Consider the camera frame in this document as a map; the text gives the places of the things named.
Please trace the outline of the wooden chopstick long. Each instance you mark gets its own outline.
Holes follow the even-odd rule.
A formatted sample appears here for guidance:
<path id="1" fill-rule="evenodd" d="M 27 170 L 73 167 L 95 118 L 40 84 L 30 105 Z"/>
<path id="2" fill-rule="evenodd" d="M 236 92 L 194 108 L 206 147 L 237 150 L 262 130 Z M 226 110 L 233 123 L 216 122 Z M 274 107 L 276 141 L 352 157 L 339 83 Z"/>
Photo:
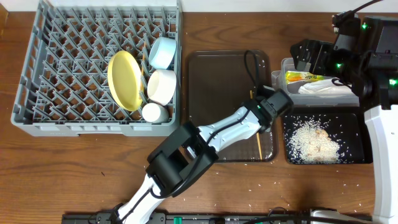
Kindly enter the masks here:
<path id="1" fill-rule="evenodd" d="M 254 99 L 254 93 L 252 90 L 250 90 L 249 94 L 250 94 L 250 98 Z M 259 151 L 259 159 L 260 159 L 260 161 L 262 161 L 262 148 L 261 148 L 261 139 L 260 139 L 259 133 L 256 133 L 256 140 L 257 140 L 257 148 Z"/>

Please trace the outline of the white napkin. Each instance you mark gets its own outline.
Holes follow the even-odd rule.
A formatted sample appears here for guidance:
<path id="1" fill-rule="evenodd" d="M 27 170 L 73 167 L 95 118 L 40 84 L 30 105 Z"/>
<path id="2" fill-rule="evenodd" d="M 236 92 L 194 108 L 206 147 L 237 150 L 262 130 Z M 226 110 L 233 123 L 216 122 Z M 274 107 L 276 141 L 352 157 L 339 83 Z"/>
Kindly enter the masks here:
<path id="1" fill-rule="evenodd" d="M 342 84 L 339 79 L 331 78 L 304 84 L 298 89 L 300 94 L 311 95 L 352 95 L 351 85 Z"/>

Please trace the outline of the green yellow snack wrapper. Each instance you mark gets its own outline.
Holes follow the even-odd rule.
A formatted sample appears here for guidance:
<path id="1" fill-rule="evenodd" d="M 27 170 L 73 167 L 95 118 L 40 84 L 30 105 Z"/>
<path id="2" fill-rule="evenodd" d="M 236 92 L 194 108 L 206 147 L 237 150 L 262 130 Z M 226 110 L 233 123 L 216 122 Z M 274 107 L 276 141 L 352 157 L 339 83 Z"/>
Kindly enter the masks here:
<path id="1" fill-rule="evenodd" d="M 286 84 L 293 82 L 317 82 L 320 80 L 324 80 L 325 77 L 322 75 L 314 75 L 310 72 L 296 72 L 296 71 L 287 71 L 285 73 Z"/>

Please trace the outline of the pink bowl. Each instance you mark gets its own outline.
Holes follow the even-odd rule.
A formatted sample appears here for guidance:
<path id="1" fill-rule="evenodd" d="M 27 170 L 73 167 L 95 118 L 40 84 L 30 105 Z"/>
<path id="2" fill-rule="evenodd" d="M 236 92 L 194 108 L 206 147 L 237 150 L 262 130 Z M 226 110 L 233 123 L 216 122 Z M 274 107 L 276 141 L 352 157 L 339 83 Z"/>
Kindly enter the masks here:
<path id="1" fill-rule="evenodd" d="M 177 77 L 171 70 L 156 70 L 147 84 L 147 95 L 150 100 L 165 106 L 174 95 Z"/>

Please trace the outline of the white cup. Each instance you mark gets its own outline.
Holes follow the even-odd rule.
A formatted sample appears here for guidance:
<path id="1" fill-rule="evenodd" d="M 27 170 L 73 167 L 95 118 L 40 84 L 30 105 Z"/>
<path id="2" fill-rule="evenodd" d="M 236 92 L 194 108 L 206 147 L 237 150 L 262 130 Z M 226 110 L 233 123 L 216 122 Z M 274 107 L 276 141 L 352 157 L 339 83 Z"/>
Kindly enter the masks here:
<path id="1" fill-rule="evenodd" d="M 148 103 L 142 109 L 142 117 L 150 123 L 164 123 L 169 120 L 169 113 L 157 103 Z"/>

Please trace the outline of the light blue bowl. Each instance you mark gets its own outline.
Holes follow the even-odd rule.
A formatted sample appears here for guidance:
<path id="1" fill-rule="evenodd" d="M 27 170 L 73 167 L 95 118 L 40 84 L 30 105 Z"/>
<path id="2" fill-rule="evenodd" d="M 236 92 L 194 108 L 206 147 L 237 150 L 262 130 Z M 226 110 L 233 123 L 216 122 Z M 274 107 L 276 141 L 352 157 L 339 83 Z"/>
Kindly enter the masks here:
<path id="1" fill-rule="evenodd" d="M 149 64 L 156 70 L 165 70 L 169 67 L 177 48 L 175 39 L 159 37 L 151 47 L 149 54 Z"/>

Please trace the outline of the yellow plate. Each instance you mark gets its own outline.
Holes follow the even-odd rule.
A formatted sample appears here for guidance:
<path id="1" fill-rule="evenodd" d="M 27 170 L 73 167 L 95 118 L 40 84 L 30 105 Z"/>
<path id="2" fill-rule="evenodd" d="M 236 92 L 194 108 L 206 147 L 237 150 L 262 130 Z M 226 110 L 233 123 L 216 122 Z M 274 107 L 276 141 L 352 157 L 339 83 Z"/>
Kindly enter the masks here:
<path id="1" fill-rule="evenodd" d="M 111 96 L 118 106 L 136 111 L 142 104 L 141 69 L 136 59 L 125 50 L 117 52 L 109 61 L 107 77 Z"/>

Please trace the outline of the wooden chopstick short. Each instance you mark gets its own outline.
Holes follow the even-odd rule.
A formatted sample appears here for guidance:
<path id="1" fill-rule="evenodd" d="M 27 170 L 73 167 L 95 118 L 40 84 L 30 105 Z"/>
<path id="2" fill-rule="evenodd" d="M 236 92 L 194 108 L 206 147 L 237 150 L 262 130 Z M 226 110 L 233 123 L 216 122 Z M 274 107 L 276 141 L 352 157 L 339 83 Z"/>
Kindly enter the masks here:
<path id="1" fill-rule="evenodd" d="M 144 42 L 144 46 L 142 48 L 142 60 L 141 60 L 141 85 L 140 85 L 140 91 L 144 91 L 144 82 L 142 81 L 144 79 L 144 67 L 146 66 L 146 55 L 144 51 L 146 50 L 146 42 Z"/>

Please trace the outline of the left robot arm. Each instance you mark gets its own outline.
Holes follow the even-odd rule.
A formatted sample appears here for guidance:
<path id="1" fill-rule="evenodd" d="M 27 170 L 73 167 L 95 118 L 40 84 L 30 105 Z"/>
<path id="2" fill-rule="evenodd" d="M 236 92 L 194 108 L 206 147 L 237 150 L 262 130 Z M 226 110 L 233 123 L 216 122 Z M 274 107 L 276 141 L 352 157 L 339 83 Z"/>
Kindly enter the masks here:
<path id="1" fill-rule="evenodd" d="M 291 111 L 294 103 L 283 90 L 263 86 L 232 115 L 206 126 L 186 122 L 170 134 L 147 161 L 144 181 L 135 195 L 116 212 L 116 223 L 147 223 L 167 198 L 193 185 L 218 160 L 219 152 L 257 133 Z"/>

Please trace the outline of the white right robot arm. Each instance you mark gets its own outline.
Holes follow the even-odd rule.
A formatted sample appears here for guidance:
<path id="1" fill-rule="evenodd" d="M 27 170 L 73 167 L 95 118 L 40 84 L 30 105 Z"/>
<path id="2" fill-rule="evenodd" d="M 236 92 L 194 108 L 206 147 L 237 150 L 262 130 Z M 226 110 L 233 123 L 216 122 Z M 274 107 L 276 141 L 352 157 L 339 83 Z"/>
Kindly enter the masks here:
<path id="1" fill-rule="evenodd" d="M 354 11 L 332 17 L 334 43 L 304 39 L 290 48 L 296 70 L 350 84 L 364 111 L 373 152 L 374 223 L 397 223 L 397 18 Z"/>

